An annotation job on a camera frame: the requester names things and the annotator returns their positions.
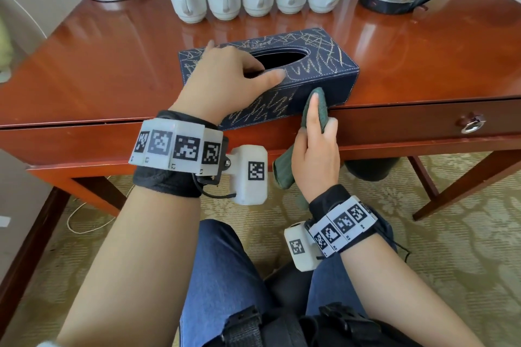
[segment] person's right arm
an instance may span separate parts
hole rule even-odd
[[[291,161],[295,181],[308,203],[338,184],[337,127],[338,122],[331,118],[321,132],[318,97],[312,99],[307,129],[299,131]],[[341,257],[370,318],[393,325],[424,347],[483,346],[380,235],[362,240]]]

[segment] metal ring drawer pull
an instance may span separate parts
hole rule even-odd
[[[485,122],[487,122],[487,121],[485,121],[485,119],[483,118],[482,115],[476,115],[476,116],[472,117],[471,121],[463,127],[463,129],[461,130],[461,133],[469,134],[469,133],[475,132],[475,131],[481,129],[481,127],[483,125],[485,125]]]

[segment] human hand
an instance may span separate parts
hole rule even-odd
[[[336,143],[338,120],[329,118],[324,129],[318,118],[318,94],[309,101],[307,128],[296,135],[291,157],[291,170],[295,182],[310,203],[313,199],[338,184],[340,153]]]
[[[228,114],[248,107],[285,77],[284,69],[244,77],[244,72],[259,70],[264,70],[263,64],[248,52],[233,46],[215,48],[211,40],[170,110],[219,125]]]

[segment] drawer knob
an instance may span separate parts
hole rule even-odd
[[[469,134],[469,133],[475,132],[475,131],[481,129],[481,127],[483,125],[485,125],[485,122],[487,122],[487,121],[485,120],[485,118],[482,115],[473,115],[471,118],[469,118],[467,121],[465,121],[466,124],[463,127],[463,129],[461,130],[461,133]]]

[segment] white tracking device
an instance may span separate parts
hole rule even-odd
[[[376,215],[353,195],[309,229],[305,221],[285,229],[284,237],[295,267],[300,271],[311,271],[322,259],[341,251],[377,220]]]
[[[129,163],[193,173],[202,184],[217,185],[221,173],[229,174],[236,203],[264,203],[268,197],[266,149],[244,145],[226,154],[227,148],[222,131],[187,121],[153,118],[143,122]]]

